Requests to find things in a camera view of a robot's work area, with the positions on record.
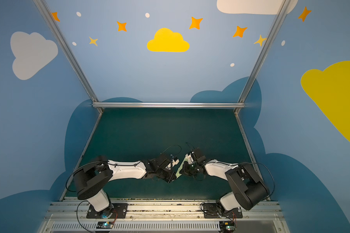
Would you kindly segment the left aluminium frame post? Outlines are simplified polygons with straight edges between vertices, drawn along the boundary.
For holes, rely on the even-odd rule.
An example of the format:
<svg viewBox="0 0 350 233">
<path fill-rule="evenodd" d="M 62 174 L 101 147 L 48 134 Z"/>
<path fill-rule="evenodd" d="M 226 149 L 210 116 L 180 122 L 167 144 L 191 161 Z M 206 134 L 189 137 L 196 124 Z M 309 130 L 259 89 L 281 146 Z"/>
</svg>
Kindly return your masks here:
<svg viewBox="0 0 350 233">
<path fill-rule="evenodd" d="M 51 32 L 53 33 L 55 39 L 57 40 L 60 48 L 62 49 L 63 53 L 65 54 L 66 58 L 68 59 L 70 65 L 72 66 L 73 70 L 75 71 L 77 77 L 79 78 L 82 86 L 86 90 L 88 96 L 93 102 L 99 102 L 97 95 L 93 91 L 93 88 L 91 84 L 89 83 L 85 73 L 83 72 L 81 66 L 79 65 L 74 53 L 72 52 L 71 47 L 67 43 L 62 31 L 60 30 L 59 26 L 57 25 L 57 21 L 52 16 L 52 13 L 46 3 L 46 1 L 43 0 L 33 0 L 34 4 L 36 5 L 37 9 L 41 13 L 42 17 L 44 18 L 45 22 L 47 23 L 48 27 L 50 28 Z"/>
</svg>

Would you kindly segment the right aluminium frame post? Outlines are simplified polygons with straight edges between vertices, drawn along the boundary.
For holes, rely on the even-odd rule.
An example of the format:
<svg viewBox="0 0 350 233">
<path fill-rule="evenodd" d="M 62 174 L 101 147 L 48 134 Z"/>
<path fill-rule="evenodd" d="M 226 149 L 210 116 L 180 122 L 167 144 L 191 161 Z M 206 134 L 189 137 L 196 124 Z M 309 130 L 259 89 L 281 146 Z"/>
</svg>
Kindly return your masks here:
<svg viewBox="0 0 350 233">
<path fill-rule="evenodd" d="M 258 77 L 258 74 L 259 74 L 259 72 L 264 64 L 264 61 L 265 61 L 265 59 L 270 51 L 270 48 L 271 48 L 281 26 L 286 18 L 290 3 L 291 3 L 291 0 L 282 1 L 281 5 L 279 7 L 279 11 L 274 18 L 274 21 L 271 25 L 271 28 L 267 34 L 266 40 L 264 41 L 262 49 L 259 53 L 259 56 L 256 60 L 255 65 L 253 67 L 253 70 L 252 70 L 243 90 L 242 90 L 242 93 L 239 97 L 238 103 L 244 103 L 246 98 L 248 97 L 249 92 L 250 92 L 256 78 Z"/>
</svg>

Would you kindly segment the aluminium front rail bed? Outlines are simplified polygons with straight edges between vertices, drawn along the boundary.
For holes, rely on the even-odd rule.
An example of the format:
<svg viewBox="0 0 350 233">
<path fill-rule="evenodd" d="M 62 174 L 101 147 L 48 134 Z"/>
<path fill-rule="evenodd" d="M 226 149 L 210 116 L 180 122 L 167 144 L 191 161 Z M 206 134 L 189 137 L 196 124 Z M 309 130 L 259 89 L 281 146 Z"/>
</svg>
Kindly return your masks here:
<svg viewBox="0 0 350 233">
<path fill-rule="evenodd" d="M 232 221 L 231 233 L 288 233 L 278 202 L 261 202 L 252 210 L 242 209 L 243 218 L 204 218 L 201 203 L 211 200 L 113 199 L 128 204 L 125 218 L 86 218 L 89 204 L 68 198 L 51 203 L 39 233 L 227 233 L 219 222 Z M 112 229 L 96 229 L 99 221 L 114 222 Z"/>
</svg>

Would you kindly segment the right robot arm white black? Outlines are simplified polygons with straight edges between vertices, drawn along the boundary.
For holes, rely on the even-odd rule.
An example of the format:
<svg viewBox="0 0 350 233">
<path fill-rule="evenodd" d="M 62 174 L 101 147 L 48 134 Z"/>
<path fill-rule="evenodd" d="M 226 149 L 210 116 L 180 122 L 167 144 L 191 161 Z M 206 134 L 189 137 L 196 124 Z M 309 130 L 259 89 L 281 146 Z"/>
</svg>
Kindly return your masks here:
<svg viewBox="0 0 350 233">
<path fill-rule="evenodd" d="M 231 164 L 216 159 L 207 159 L 199 148 L 185 155 L 177 176 L 193 178 L 218 177 L 228 182 L 231 192 L 217 199 L 215 203 L 200 205 L 205 217 L 242 217 L 241 210 L 251 210 L 270 196 L 270 190 L 255 171 L 252 163 Z"/>
</svg>

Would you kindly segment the left green controller board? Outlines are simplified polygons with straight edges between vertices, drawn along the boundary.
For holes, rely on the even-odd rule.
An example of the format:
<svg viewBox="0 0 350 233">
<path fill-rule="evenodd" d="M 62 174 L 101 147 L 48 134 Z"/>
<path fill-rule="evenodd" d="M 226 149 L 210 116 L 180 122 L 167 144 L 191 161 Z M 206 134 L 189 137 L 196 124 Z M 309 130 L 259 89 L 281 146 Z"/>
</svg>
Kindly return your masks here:
<svg viewBox="0 0 350 233">
<path fill-rule="evenodd" d="M 114 226 L 114 222 L 111 221 L 99 221 L 96 225 L 96 229 L 112 229 Z"/>
</svg>

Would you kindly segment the dark green table mat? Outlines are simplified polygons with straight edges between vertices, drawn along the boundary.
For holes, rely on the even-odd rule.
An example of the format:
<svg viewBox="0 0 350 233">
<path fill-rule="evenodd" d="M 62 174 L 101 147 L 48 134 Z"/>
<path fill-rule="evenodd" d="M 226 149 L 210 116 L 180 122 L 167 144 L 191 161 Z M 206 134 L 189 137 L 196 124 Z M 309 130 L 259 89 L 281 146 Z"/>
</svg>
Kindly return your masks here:
<svg viewBox="0 0 350 233">
<path fill-rule="evenodd" d="M 92 136 L 81 163 L 99 155 L 119 162 L 153 159 L 160 153 L 182 160 L 191 147 L 208 159 L 226 163 L 249 162 L 250 156 L 230 109 L 107 109 Z M 180 176 L 167 183 L 157 178 L 109 182 L 111 198 L 218 199 L 230 192 L 227 181 Z"/>
</svg>

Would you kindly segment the back horizontal aluminium bar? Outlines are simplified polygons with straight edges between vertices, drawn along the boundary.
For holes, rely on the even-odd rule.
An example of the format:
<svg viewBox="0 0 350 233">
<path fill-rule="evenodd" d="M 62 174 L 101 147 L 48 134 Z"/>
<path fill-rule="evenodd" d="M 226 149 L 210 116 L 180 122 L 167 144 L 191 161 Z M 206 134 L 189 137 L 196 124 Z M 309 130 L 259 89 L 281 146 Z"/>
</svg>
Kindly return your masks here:
<svg viewBox="0 0 350 233">
<path fill-rule="evenodd" d="M 244 103 L 119 103 L 93 102 L 95 108 L 244 108 Z"/>
</svg>

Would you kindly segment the light green paper sheet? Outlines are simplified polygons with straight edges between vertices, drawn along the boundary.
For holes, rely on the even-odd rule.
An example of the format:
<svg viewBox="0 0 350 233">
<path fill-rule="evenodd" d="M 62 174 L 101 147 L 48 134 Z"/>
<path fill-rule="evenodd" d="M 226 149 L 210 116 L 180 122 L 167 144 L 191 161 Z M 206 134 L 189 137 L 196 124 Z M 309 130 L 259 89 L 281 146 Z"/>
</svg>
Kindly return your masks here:
<svg viewBox="0 0 350 233">
<path fill-rule="evenodd" d="M 178 168 L 178 170 L 176 172 L 176 178 L 179 178 L 182 175 L 182 170 L 185 168 L 185 163 L 188 163 L 187 158 L 186 158 L 187 155 L 188 154 L 185 155 L 180 167 Z"/>
</svg>

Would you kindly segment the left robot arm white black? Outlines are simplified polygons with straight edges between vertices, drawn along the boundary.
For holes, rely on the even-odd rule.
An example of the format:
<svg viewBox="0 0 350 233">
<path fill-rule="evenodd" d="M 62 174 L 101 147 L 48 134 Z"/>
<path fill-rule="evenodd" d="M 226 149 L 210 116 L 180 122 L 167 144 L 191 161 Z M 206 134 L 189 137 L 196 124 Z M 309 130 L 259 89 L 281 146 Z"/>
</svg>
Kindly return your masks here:
<svg viewBox="0 0 350 233">
<path fill-rule="evenodd" d="M 72 178 L 77 198 L 88 201 L 90 207 L 86 218 L 124 218 L 125 213 L 111 203 L 103 190 L 108 182 L 122 179 L 152 179 L 157 177 L 170 183 L 176 180 L 174 166 L 179 159 L 173 155 L 160 154 L 159 157 L 137 162 L 116 162 L 99 156 L 94 161 L 78 168 Z"/>
</svg>

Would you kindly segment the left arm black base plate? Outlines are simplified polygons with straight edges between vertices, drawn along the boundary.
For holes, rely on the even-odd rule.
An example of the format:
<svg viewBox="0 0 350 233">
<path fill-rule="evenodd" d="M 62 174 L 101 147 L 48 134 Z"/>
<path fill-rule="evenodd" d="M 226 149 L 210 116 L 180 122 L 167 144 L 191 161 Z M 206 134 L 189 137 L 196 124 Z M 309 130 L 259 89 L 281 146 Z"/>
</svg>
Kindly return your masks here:
<svg viewBox="0 0 350 233">
<path fill-rule="evenodd" d="M 128 204 L 126 203 L 113 203 L 110 206 L 100 212 L 96 211 L 95 208 L 90 205 L 86 218 L 93 219 L 115 219 L 125 218 L 127 214 Z"/>
</svg>

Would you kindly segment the aluminium frame post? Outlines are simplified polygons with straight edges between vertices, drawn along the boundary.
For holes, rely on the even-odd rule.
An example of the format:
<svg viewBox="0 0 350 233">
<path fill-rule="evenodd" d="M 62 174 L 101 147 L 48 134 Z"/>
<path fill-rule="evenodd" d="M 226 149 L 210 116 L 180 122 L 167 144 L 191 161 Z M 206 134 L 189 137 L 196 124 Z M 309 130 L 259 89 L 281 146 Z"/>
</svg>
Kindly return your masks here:
<svg viewBox="0 0 350 233">
<path fill-rule="evenodd" d="M 60 48 L 62 49 L 63 53 L 65 54 L 66 58 L 68 59 L 70 65 L 72 66 L 73 70 L 75 71 L 77 77 L 79 78 L 82 86 L 86 90 L 88 96 L 93 102 L 99 102 L 97 95 L 93 91 L 93 88 L 91 84 L 89 83 L 85 73 L 83 72 L 81 66 L 79 65 L 74 53 L 72 52 L 71 47 L 67 43 L 62 31 L 60 30 L 59 26 L 57 25 L 57 21 L 52 16 L 52 13 L 46 3 L 46 1 L 43 0 L 33 0 L 34 4 L 36 5 L 37 9 L 41 13 L 42 17 L 44 18 L 45 22 L 47 23 L 48 27 L 50 28 L 51 32 L 53 33 L 55 39 L 57 40 Z"/>
<path fill-rule="evenodd" d="M 264 61 L 265 61 L 265 59 L 270 51 L 270 48 L 271 48 L 281 26 L 286 18 L 290 3 L 291 3 L 291 0 L 282 1 L 281 5 L 279 7 L 279 11 L 274 18 L 274 21 L 271 25 L 271 28 L 267 34 L 266 40 L 264 41 L 262 49 L 259 53 L 259 56 L 256 60 L 255 65 L 253 67 L 253 70 L 252 70 L 243 90 L 242 90 L 242 93 L 239 97 L 238 103 L 244 103 L 246 98 L 248 97 L 249 92 L 250 92 L 256 78 L 258 77 L 258 74 L 259 74 L 259 72 L 264 64 Z"/>
</svg>

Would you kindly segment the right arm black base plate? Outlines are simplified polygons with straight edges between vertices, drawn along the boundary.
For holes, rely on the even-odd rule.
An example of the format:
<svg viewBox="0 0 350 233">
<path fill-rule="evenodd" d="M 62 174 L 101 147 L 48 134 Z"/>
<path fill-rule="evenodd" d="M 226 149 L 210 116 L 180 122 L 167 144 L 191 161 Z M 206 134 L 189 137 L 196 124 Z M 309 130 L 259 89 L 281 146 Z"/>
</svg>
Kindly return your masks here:
<svg viewBox="0 0 350 233">
<path fill-rule="evenodd" d="M 200 210 L 203 212 L 204 218 L 243 218 L 240 207 L 228 211 L 216 203 L 201 203 Z"/>
</svg>

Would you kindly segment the green controller board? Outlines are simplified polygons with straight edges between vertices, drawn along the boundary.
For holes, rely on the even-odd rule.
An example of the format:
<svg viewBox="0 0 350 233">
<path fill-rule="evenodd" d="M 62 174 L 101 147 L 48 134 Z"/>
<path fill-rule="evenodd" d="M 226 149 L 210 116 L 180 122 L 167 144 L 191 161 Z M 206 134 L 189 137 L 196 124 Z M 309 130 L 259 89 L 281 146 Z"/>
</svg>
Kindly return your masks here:
<svg viewBox="0 0 350 233">
<path fill-rule="evenodd" d="M 114 222 L 111 221 L 99 221 L 96 225 L 96 229 L 112 229 L 114 226 Z"/>
<path fill-rule="evenodd" d="M 235 230 L 235 224 L 232 221 L 221 221 L 219 222 L 220 230 L 223 232 L 233 232 Z"/>
</svg>

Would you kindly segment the right green controller board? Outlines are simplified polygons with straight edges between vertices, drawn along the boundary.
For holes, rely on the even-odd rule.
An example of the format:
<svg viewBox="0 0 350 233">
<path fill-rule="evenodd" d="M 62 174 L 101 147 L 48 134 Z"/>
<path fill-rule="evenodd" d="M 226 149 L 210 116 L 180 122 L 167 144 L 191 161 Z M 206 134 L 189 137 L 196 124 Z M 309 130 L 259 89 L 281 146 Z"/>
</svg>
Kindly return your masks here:
<svg viewBox="0 0 350 233">
<path fill-rule="evenodd" d="M 220 230 L 223 232 L 233 232 L 235 230 L 235 224 L 232 221 L 221 221 L 219 222 Z"/>
</svg>

